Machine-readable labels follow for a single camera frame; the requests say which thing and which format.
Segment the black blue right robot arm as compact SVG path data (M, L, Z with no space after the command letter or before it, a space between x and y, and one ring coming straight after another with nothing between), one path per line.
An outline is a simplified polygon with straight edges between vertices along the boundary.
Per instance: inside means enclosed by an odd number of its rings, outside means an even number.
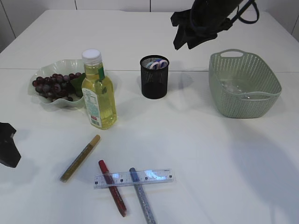
M230 28L228 16L240 5L240 0L196 0L188 10L174 12L171 24L178 27L173 45L176 50L187 44L188 49L217 38Z

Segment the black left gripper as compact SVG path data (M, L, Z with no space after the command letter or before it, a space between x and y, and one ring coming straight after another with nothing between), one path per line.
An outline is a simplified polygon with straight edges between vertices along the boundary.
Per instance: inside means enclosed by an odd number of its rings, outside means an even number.
M13 139L15 133L9 123L0 123L0 162L11 168L16 168L21 159Z

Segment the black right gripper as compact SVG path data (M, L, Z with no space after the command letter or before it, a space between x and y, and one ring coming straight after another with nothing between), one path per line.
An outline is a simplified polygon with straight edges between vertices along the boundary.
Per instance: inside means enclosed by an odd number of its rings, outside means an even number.
M171 16L171 24L178 27L173 45L175 50L179 50L187 44L188 49L193 49L198 45L215 39L219 32L229 30L232 27L232 21L229 18L223 19L214 25L197 25L195 19L191 17L191 10L174 12Z

